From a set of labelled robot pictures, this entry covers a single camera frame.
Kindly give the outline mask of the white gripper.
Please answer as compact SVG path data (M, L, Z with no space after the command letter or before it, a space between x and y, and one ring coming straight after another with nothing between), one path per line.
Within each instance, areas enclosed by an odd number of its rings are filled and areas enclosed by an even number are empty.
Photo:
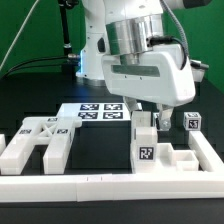
M124 96L129 113L142 110L136 99L157 103L160 130L171 128L173 107L187 104L195 96L190 61L186 61L184 68L182 63L179 44L156 45L152 51L139 55L137 65L122 65L118 56L102 57L109 92Z

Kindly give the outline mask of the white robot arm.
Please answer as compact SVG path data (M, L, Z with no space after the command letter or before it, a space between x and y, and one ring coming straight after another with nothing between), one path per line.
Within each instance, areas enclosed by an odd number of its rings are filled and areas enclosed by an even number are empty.
M173 109L191 102L208 66L189 56L175 9L206 6L212 0L82 0L86 45L84 79L103 81L129 111L139 100L155 103L157 127L171 128Z

